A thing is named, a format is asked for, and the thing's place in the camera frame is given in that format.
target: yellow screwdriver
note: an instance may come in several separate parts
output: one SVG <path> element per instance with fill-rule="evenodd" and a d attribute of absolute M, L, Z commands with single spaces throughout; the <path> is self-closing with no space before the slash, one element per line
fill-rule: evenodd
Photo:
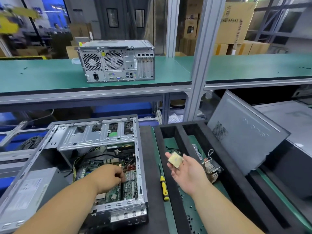
<path fill-rule="evenodd" d="M 160 171 L 160 183 L 161 183 L 161 187 L 162 187 L 162 190 L 163 190 L 163 200 L 164 201 L 168 201 L 169 200 L 169 195 L 168 195 L 166 180 L 165 180 L 164 176 L 161 174 L 160 164 L 158 164 L 158 166 L 159 166 L 159 171 Z"/>

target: window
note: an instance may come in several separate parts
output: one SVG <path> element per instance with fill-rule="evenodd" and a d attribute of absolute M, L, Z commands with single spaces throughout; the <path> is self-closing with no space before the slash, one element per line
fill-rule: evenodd
<path fill-rule="evenodd" d="M 108 25 L 111 28 L 119 28 L 117 9 L 107 8 Z"/>
<path fill-rule="evenodd" d="M 138 28 L 144 28 L 144 10 L 135 10 L 135 23 Z"/>

